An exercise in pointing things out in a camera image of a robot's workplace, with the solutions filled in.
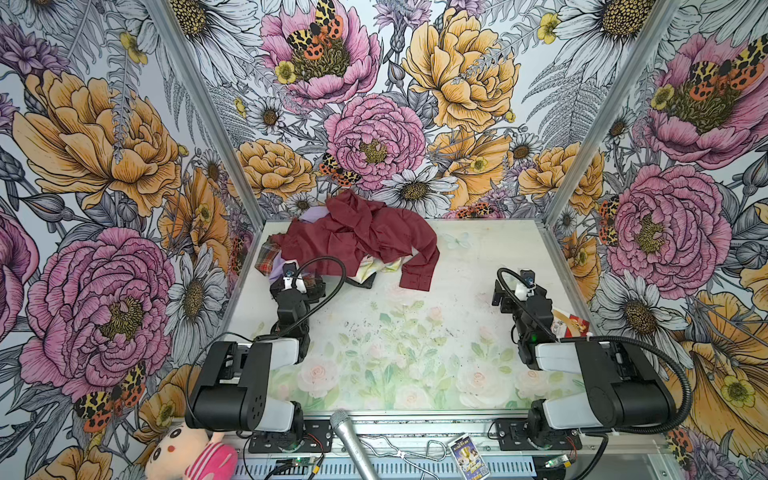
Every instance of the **plaid fabric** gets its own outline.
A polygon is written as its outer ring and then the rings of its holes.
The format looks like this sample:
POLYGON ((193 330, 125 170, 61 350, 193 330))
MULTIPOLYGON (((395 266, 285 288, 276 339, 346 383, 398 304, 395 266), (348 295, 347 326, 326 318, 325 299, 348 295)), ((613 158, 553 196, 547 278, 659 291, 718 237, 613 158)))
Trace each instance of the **plaid fabric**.
POLYGON ((280 245, 275 243, 272 237, 267 237, 266 242, 259 250, 259 256, 256 258, 256 270, 259 270, 264 276, 269 276, 272 273, 272 263, 279 252, 280 245))

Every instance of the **white tabletop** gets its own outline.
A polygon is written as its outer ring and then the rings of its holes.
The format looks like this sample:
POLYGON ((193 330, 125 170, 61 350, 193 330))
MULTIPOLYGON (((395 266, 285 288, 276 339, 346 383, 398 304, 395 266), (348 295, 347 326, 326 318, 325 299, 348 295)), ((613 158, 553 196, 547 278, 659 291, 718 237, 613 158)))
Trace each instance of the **white tabletop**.
MULTIPOLYGON (((491 305, 496 270, 536 272, 554 306, 572 311, 533 220, 427 220, 440 260, 428 292, 379 273, 371 290, 345 285, 310 320, 302 363, 272 372, 270 396, 305 412, 527 408, 583 391, 580 376, 534 372, 519 360, 511 315, 491 305)), ((290 223, 268 222, 260 244, 290 223)), ((326 291, 336 285, 326 278, 326 291)), ((268 333, 276 321, 269 281, 251 266, 229 330, 268 333)))

